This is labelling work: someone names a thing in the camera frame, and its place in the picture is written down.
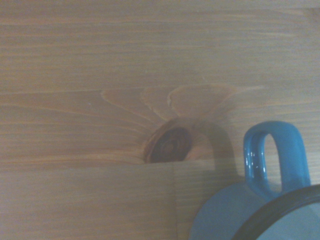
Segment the mug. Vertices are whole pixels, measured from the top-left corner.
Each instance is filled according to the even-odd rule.
[[[281,192],[267,178],[265,137],[274,139]],[[243,141],[245,182],[228,186],[197,213],[189,240],[320,239],[320,185],[311,186],[298,129],[283,121],[250,128]]]

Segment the wooden board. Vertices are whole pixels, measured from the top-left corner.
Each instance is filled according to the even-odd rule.
[[[0,238],[187,239],[267,120],[298,127],[320,183],[319,7],[0,3]],[[168,125],[192,130],[185,161],[145,164]]]

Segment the enamel mug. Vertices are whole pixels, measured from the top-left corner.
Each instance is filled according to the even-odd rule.
[[[265,137],[274,139],[281,192],[272,191]],[[245,182],[228,186],[197,213],[189,240],[320,240],[320,185],[311,186],[298,129],[282,121],[250,128],[243,141]]]

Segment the wooden surface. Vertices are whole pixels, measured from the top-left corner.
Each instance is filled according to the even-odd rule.
[[[0,239],[186,240],[266,120],[298,127],[318,184],[319,92],[319,1],[2,1]],[[186,160],[145,164],[168,123]]]

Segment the dark wood knot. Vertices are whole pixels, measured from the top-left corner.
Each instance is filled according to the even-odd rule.
[[[148,154],[148,163],[167,163],[183,161],[192,147],[192,136],[184,127],[167,130]]]

